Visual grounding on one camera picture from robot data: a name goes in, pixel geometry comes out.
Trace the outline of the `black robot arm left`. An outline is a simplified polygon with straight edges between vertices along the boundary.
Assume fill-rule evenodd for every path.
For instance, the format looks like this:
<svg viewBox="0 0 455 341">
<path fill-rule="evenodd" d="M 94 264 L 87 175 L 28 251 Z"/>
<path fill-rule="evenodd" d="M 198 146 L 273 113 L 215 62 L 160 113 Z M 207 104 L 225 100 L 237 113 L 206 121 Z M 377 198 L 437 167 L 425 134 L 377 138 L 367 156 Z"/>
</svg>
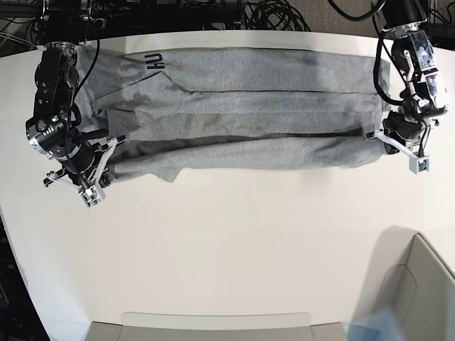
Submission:
<svg viewBox="0 0 455 341">
<path fill-rule="evenodd" d="M 389 154 L 405 152 L 411 159 L 428 159 L 425 149 L 429 133 L 437 118 L 449 108 L 443 79 L 437 68 L 434 49 L 427 33 L 420 26 L 427 15 L 418 1 L 372 1 L 368 12 L 354 16 L 341 9 L 334 1 L 331 7 L 342 17 L 352 22 L 374 21 L 378 15 L 385 19 L 385 26 L 377 30 L 376 53 L 385 49 L 385 37 L 390 36 L 393 44 L 388 53 L 398 71 L 405 89 L 400 99 L 391 99 L 379 83 L 380 61 L 373 68 L 373 84 L 380 97 L 397 107 L 383 121 L 380 130 L 368 137 L 380 139 Z"/>
</svg>

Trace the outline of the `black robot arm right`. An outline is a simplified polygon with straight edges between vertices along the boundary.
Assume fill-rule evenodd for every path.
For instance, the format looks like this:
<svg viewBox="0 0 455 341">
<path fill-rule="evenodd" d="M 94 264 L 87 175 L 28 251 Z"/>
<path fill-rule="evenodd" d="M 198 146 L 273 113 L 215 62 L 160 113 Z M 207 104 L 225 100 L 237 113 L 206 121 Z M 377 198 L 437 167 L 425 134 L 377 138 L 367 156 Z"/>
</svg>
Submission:
<svg viewBox="0 0 455 341">
<path fill-rule="evenodd" d="M 34 76 L 36 94 L 26 136 L 37 152 L 62 166 L 48 174 L 43 181 L 46 186 L 64 177 L 83 190 L 110 184 L 106 163 L 112 147 L 99 143 L 108 132 L 82 132 L 82 115 L 75 103 L 87 81 L 76 70 L 77 48 L 86 43 L 87 32 L 95 29 L 91 11 L 91 1 L 43 2 L 37 33 L 43 52 Z"/>
</svg>

